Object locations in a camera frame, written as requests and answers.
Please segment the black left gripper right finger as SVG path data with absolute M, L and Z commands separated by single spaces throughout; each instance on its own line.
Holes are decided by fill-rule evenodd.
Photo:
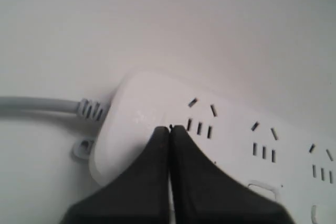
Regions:
M 170 178 L 177 223 L 293 223 L 283 206 L 221 171 L 180 125 L 170 132 Z

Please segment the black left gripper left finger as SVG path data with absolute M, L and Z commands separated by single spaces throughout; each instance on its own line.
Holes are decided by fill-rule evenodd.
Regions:
M 159 126 L 114 181 L 72 205 L 61 223 L 169 223 L 169 130 Z

